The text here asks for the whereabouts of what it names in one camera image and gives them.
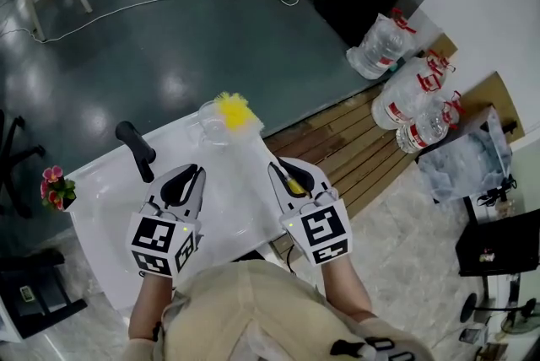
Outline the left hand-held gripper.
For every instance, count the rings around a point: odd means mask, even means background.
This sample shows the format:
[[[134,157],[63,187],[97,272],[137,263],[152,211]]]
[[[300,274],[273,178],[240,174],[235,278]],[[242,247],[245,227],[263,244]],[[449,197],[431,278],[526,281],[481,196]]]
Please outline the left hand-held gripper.
[[[143,205],[132,214],[127,230],[127,248],[140,271],[176,278],[185,268],[202,238],[198,215],[205,183],[203,167],[184,164],[150,184]],[[181,205],[189,185],[186,203]]]

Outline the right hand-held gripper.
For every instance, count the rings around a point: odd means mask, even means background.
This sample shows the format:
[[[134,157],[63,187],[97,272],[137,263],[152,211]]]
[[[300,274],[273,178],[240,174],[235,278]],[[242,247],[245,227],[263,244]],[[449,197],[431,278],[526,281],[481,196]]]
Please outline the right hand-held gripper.
[[[321,266],[352,251],[352,230],[343,199],[316,165],[297,158],[278,158],[281,167],[304,190],[293,192],[282,171],[270,163],[267,172],[283,214],[279,222],[312,266]],[[300,199],[308,199],[300,204]]]

